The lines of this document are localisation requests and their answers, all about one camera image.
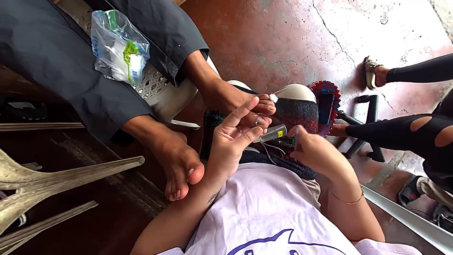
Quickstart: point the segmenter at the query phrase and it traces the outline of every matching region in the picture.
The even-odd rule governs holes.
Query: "mobile phone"
[[[330,115],[332,114],[333,93],[321,93],[318,95],[318,123],[322,125],[329,124]]]

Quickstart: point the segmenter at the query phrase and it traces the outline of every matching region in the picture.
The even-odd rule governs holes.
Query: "tattoo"
[[[208,203],[208,204],[212,204],[212,202],[214,202],[214,199],[216,199],[217,194],[219,194],[219,191],[217,191],[216,193],[214,193],[214,195],[209,199],[209,201],[208,201],[207,203]]]

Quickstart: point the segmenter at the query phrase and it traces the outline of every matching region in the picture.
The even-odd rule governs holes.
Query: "black leggings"
[[[431,116],[425,125],[411,131],[411,123],[421,117]],[[346,134],[351,137],[374,143],[381,148],[412,151],[425,159],[423,166],[426,174],[438,186],[453,193],[453,143],[437,147],[436,136],[444,128],[453,125],[453,118],[437,114],[416,114],[391,120],[349,125]]]
[[[393,68],[387,82],[429,83],[453,80],[453,53],[418,64]]]

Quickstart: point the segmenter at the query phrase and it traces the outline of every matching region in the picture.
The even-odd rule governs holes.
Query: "purple print on shirt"
[[[284,229],[274,236],[248,241],[248,242],[244,243],[243,245],[240,245],[240,246],[234,248],[232,251],[228,252],[227,255],[264,255],[267,252],[273,252],[272,254],[277,255],[277,253],[275,253],[277,251],[279,251],[278,254],[283,254],[283,255],[302,255],[302,254],[306,254],[307,251],[311,251],[310,252],[311,254],[314,254],[314,253],[323,254],[323,251],[326,251],[326,252],[328,252],[329,255],[335,255],[335,254],[346,255],[341,250],[339,250],[335,247],[332,247],[330,245],[290,241],[291,235],[293,234],[293,232],[294,232],[294,229]],[[264,245],[262,245],[263,243],[273,244],[273,245],[264,246]]]

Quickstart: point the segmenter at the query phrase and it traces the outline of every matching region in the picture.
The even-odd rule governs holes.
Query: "black pants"
[[[171,0],[110,2],[147,37],[149,63],[173,85],[184,79],[179,69],[190,53],[207,58],[197,27]],[[68,101],[88,131],[108,141],[131,118],[153,112],[130,85],[96,71],[95,59],[89,36],[51,0],[2,1],[0,62]]]
[[[412,66],[391,69],[388,82],[439,82],[453,79],[453,54]],[[432,119],[417,131],[410,130],[410,124],[421,117]],[[434,140],[439,132],[453,125],[453,92],[450,91],[437,105],[432,114],[416,114],[383,120],[364,125],[349,125],[346,134],[374,143],[390,150],[412,151],[425,159],[424,171],[439,187],[453,193],[453,170],[450,157],[453,143],[436,147]]]
[[[453,53],[424,62],[393,68],[387,74],[387,82],[430,83],[453,80]],[[450,90],[433,113],[453,117],[453,90]]]

